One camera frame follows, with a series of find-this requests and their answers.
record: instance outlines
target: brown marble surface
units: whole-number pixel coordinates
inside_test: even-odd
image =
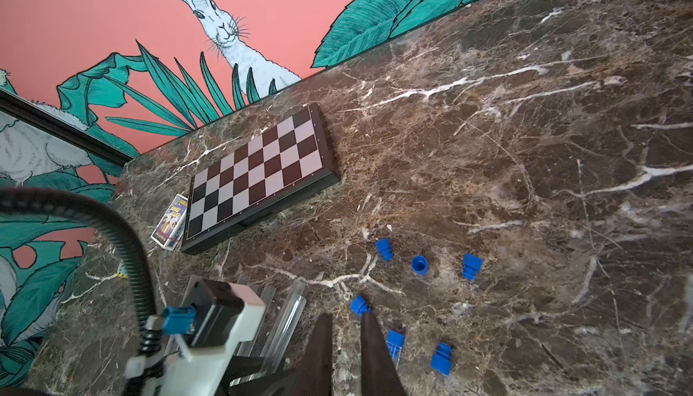
[[[114,205],[151,252],[161,305],[191,274],[244,273],[278,298],[307,279],[287,355],[332,313],[335,395],[359,394],[357,293],[406,334],[410,395],[689,395],[692,17],[693,0],[482,0],[137,158]],[[308,102],[341,183],[198,256],[153,245],[192,173]],[[96,243],[33,388],[122,386],[134,314]],[[485,260],[474,284],[464,253]],[[440,340],[449,377],[429,366]]]

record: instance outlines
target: blue connector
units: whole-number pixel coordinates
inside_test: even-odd
[[[481,265],[483,265],[483,263],[484,260],[480,257],[465,253],[464,259],[462,260],[462,275],[464,278],[469,280],[476,279],[476,275],[479,270],[481,270]]]
[[[387,345],[387,350],[390,353],[390,357],[392,357],[392,361],[394,361],[394,367],[396,369],[397,365],[399,365],[399,357],[402,353],[402,347],[404,346],[404,334],[400,334],[397,331],[392,330],[388,331],[385,344]]]
[[[380,256],[383,257],[383,261],[387,262],[392,259],[392,245],[387,238],[377,240],[376,247]]]
[[[411,260],[411,269],[418,275],[425,275],[428,272],[428,261],[423,256],[416,256]]]
[[[440,342],[436,349],[433,358],[431,359],[431,367],[443,375],[449,375],[450,369],[453,368],[453,349],[449,345]]]
[[[351,310],[360,317],[363,312],[370,312],[371,308],[368,307],[366,300],[362,296],[356,296],[351,302]]]
[[[195,307],[168,306],[161,317],[164,319],[164,334],[187,334],[195,321]]]

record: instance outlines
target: chessboard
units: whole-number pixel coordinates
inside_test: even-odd
[[[201,253],[338,181],[314,103],[192,177],[182,251]]]

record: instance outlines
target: black cable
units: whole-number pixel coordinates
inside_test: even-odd
[[[160,331],[147,330],[147,318],[157,313],[154,289],[142,243],[124,218],[86,196],[62,190],[0,188],[0,213],[44,214],[69,218],[96,228],[115,246],[130,281],[139,331],[140,353],[150,356],[160,348]]]

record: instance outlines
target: white hare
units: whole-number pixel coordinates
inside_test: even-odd
[[[204,32],[216,44],[231,66],[238,63],[238,73],[242,88],[248,68],[253,67],[253,77],[260,97],[267,95],[270,82],[275,79],[276,88],[282,89],[301,80],[296,74],[248,47],[239,39],[241,31],[238,22],[225,10],[220,9],[213,0],[182,0],[193,10]]]

